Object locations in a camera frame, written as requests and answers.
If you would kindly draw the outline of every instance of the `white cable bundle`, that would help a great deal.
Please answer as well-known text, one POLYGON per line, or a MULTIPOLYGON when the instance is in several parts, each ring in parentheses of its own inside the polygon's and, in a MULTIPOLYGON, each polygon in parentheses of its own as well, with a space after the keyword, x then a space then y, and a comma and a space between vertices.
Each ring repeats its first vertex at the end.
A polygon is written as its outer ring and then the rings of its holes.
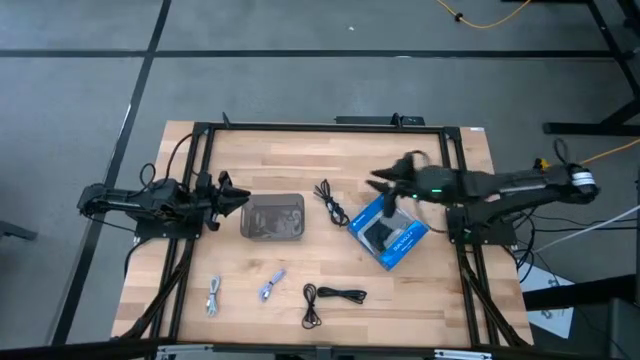
POLYGON ((273 285, 275 285, 278 281, 282 280, 282 278, 286 273, 287 272, 284 269, 281 269, 275 275, 273 275, 273 279, 271 279, 271 281, 269 281, 263 287, 260 288, 260 291, 258 292, 258 294, 260 296, 261 302, 267 301, 267 299, 269 298, 269 295, 271 295, 271 289, 273 288, 273 285))
POLYGON ((218 303, 216 302, 216 294, 220 288, 220 276, 211 278, 209 285, 209 300, 207 300, 207 315, 215 316, 218 313, 218 303))

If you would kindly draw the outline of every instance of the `wooden table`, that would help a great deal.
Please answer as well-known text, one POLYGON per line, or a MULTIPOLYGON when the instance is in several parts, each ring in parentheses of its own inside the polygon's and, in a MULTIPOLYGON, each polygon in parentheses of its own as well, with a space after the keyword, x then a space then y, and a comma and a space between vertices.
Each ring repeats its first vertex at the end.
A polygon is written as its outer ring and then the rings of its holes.
MULTIPOLYGON (((167 123, 156 161, 165 169, 176 142, 193 122, 167 123)), ((467 166, 493 171, 484 130, 462 128, 467 166)), ((189 141, 174 160, 171 176, 181 179, 189 141)), ((372 169, 391 166, 405 152, 425 151, 441 164, 438 138, 422 134, 216 131, 210 173, 227 170, 234 185, 254 194, 300 193, 305 201, 301 241, 259 243, 240 235, 240 211, 220 220, 218 232, 204 230, 197 240, 189 275, 179 341, 198 343, 332 344, 351 346, 468 347, 460 273, 446 235, 429 232, 391 271, 329 221, 314 185, 327 178, 334 198, 355 216, 378 194, 367 184, 372 169), (266 303, 258 289, 279 269, 287 270, 266 303), (209 282, 222 277, 220 312, 207 317, 209 282), (318 299, 323 324, 304 330, 306 283, 338 289, 363 289, 363 305, 340 298, 318 299)), ((455 166, 455 150, 450 146, 455 166)), ((199 149, 198 168, 202 149, 199 149)), ((400 205, 435 228, 445 228, 442 206, 409 200, 400 205)), ((167 248, 154 240, 131 258, 113 335, 125 332, 155 296, 167 248)), ((491 293, 509 323, 532 342, 513 260, 497 246, 484 246, 491 293)), ((165 308, 161 334, 168 332, 172 300, 165 308)), ((484 314, 475 301, 481 338, 487 340, 484 314)))

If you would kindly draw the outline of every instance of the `black cord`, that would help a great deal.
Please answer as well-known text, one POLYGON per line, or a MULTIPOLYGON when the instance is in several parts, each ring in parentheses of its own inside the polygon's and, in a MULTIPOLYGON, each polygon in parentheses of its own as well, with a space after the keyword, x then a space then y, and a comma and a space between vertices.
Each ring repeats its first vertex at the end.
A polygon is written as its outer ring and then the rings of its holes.
POLYGON ((362 304, 367 297, 367 292, 363 290, 335 290, 328 287, 318 289, 318 297, 340 296, 356 304, 362 304))
POLYGON ((137 248, 146 244, 147 241, 140 240, 139 243, 135 244, 129 252, 127 252, 127 257, 124 259, 124 277, 127 278, 127 272, 129 271, 129 260, 131 260, 131 255, 136 251, 137 248))
MULTIPOLYGON (((548 216, 540 216, 540 215, 535 215, 535 214, 531 215, 531 216, 533 216, 534 218, 542 219, 542 220, 566 221, 566 222, 570 222, 570 223, 578 225, 578 226, 585 226, 585 227, 593 226, 595 224, 599 224, 599 223, 603 223, 603 222, 607 221, 607 220, 595 220, 595 221, 592 221, 590 223, 581 223, 581 222, 578 222, 578 221, 575 221, 575 220, 571 220, 571 219, 567 219, 567 218, 561 218, 561 217, 548 217, 548 216)), ((638 221, 638 219, 637 218, 622 219, 622 220, 616 220, 616 221, 613 221, 613 222, 614 223, 622 223, 622 222, 630 222, 630 221, 635 222, 635 221, 638 221)))
MULTIPOLYGON (((180 148, 180 145, 182 145, 182 143, 187 141, 187 139, 189 139, 190 137, 202 135, 204 133, 204 131, 206 131, 206 129, 203 130, 203 131, 197 132, 195 134, 194 133, 187 134, 182 139, 180 139, 178 141, 176 146, 171 151, 171 156, 169 156, 169 162, 167 162, 167 170, 166 170, 166 172, 164 174, 164 178, 162 179, 161 183, 158 183, 157 185, 153 186, 153 179, 155 179, 155 177, 156 177, 156 167, 155 167, 155 165, 153 165, 152 163, 146 163, 146 164, 142 165, 142 168, 140 169, 140 173, 138 174, 138 179, 140 180, 140 183, 142 184, 142 189, 138 190, 135 194, 130 195, 129 198, 136 197, 136 196, 142 194, 143 192, 145 192, 145 190, 147 190, 147 189, 155 190, 157 188, 163 187, 164 184, 166 184, 167 181, 169 180, 169 173, 171 172, 171 165, 173 164, 173 159, 175 158, 176 153, 178 152, 178 149, 180 148), (144 181, 143 174, 144 174, 144 171, 148 167, 151 168, 152 175, 151 175, 151 178, 149 179, 149 181, 144 181)), ((180 185, 182 185, 184 188, 188 188, 188 186, 186 184, 182 184, 181 183, 180 185)))
POLYGON ((568 164, 567 160, 569 159, 569 147, 563 139, 556 138, 553 140, 553 151, 556 153, 556 157, 558 157, 558 160, 560 160, 562 164, 568 164))
POLYGON ((524 255, 516 263, 516 267, 518 268, 518 270, 520 270, 522 265, 524 265, 524 262, 529 257, 529 254, 532 254, 533 244, 535 243, 535 240, 536 240, 536 226, 535 226, 535 224, 533 223, 533 220, 531 220, 530 217, 528 217, 527 219, 529 220, 529 223, 531 224, 531 237, 529 238, 529 243, 527 244, 527 249, 526 249, 524 255))
POLYGON ((527 272, 524 274, 522 279, 520 279, 520 284, 522 284, 525 280, 527 280, 527 278, 529 277, 529 274, 531 273, 531 270, 533 269, 533 265, 536 262, 536 254, 534 254, 533 252, 529 252, 528 254, 531 255, 531 262, 529 263, 529 269, 527 269, 527 272))
POLYGON ((83 214, 83 216, 84 216, 84 217, 86 217, 87 219, 91 220, 91 221, 95 221, 95 222, 99 222, 99 223, 101 223, 101 224, 109 225, 109 226, 114 227, 114 228, 116 228, 116 229, 125 230, 125 231, 130 231, 130 232, 132 232, 132 233, 134 233, 134 234, 136 233, 136 231, 135 231, 135 230, 133 230, 133 229, 129 229, 129 228, 124 227, 124 226, 120 226, 120 225, 112 224, 112 223, 110 223, 110 222, 106 222, 106 221, 104 221, 104 220, 94 219, 94 218, 92 218, 91 216, 84 215, 84 214, 83 214))
POLYGON ((516 226, 514 226, 513 228, 515 230, 518 230, 520 227, 522 227, 522 225, 524 225, 524 223, 527 222, 527 220, 531 220, 531 217, 533 216, 533 214, 536 212, 536 210, 538 209, 538 207, 534 207, 533 209, 531 209, 531 211, 529 212, 529 214, 524 216, 524 219, 522 219, 522 221, 520 221, 520 223, 516 226))
POLYGON ((351 220, 349 220, 347 214, 344 213, 344 209, 331 197, 331 186, 327 179, 324 179, 320 183, 320 187, 316 185, 316 190, 313 193, 324 201, 325 206, 329 210, 332 223, 340 227, 349 224, 351 220))
MULTIPOLYGON (((539 232, 565 232, 565 231, 581 231, 586 228, 563 228, 563 229, 538 229, 539 232)), ((594 231, 605 231, 605 230, 638 230, 637 226, 616 226, 616 227, 602 227, 597 229, 592 229, 594 231)))
POLYGON ((517 263, 518 260, 516 259, 516 256, 513 255, 513 252, 511 252, 511 249, 509 249, 509 247, 507 245, 500 245, 504 251, 507 252, 507 254, 509 254, 509 256, 511 256, 511 258, 513 259, 513 262, 517 263))
MULTIPOLYGON (((553 279, 556 281, 556 284, 560 285, 560 282, 558 281, 558 278, 556 277, 556 274, 555 274, 553 271, 551 271, 551 267, 550 267, 550 266, 549 266, 549 264, 545 261, 545 259, 542 257, 542 255, 540 255, 540 254, 536 254, 536 255, 537 255, 537 256, 538 256, 538 258, 542 261, 542 263, 544 264, 544 266, 547 268, 547 271, 549 271, 549 273, 553 276, 553 279)), ((585 313, 582 311, 582 309, 578 308, 577 306, 574 306, 573 308, 574 308, 574 309, 575 309, 575 310, 576 310, 580 315, 582 315, 582 317, 584 317, 584 319, 585 319, 585 321, 586 321, 587 325, 588 325, 592 330, 595 330, 595 331, 597 331, 597 332, 599 332, 599 333, 604 334, 604 335, 607 337, 607 340, 609 340, 609 341, 610 341, 610 342, 611 342, 611 343, 612 343, 616 348, 618 348, 618 350, 620 350, 620 353, 622 353, 622 355, 623 355, 626 359, 631 360, 631 356, 629 356, 629 354, 627 354, 627 353, 622 349, 622 346, 620 346, 620 344, 618 344, 615 340, 613 340, 613 339, 611 338, 611 336, 609 336, 609 334, 608 334, 606 331, 604 331, 604 330, 602 330, 602 329, 600 329, 600 328, 596 327, 595 325, 593 325, 593 324, 591 323, 591 321, 589 321, 589 318, 587 317, 587 314, 585 314, 585 313)))
POLYGON ((320 320, 320 317, 314 310, 316 294, 317 290, 315 285, 313 284, 307 284, 302 288, 302 295, 304 295, 304 298, 307 300, 308 304, 307 312, 302 318, 302 327, 307 330, 322 325, 322 320, 320 320))

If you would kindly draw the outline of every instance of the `blue product box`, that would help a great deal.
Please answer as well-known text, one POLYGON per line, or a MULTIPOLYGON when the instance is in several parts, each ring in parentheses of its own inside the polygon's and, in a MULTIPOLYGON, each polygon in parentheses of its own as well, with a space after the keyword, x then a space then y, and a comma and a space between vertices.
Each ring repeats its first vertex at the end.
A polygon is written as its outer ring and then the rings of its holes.
POLYGON ((391 270, 422 239, 429 227, 399 208, 393 216, 385 218, 383 203, 383 195, 380 195, 349 223, 348 230, 382 267, 391 270))

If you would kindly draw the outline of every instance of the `white paper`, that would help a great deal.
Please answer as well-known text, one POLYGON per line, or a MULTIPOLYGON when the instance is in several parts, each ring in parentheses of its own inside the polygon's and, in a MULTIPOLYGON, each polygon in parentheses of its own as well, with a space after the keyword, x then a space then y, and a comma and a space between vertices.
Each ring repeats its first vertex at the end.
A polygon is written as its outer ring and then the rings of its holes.
MULTIPOLYGON (((529 264, 523 265, 518 271, 518 275, 522 279, 529 270, 529 264)), ((523 292, 533 291, 539 289, 546 289, 554 286, 573 285, 569 280, 563 279, 559 276, 555 278, 553 275, 538 267, 533 267, 531 273, 527 279, 520 284, 523 292)), ((542 311, 529 311, 527 312, 529 322, 541 327, 555 335, 562 338, 569 338, 569 332, 571 330, 571 319, 573 318, 573 308, 558 309, 558 310, 542 310, 542 311)))

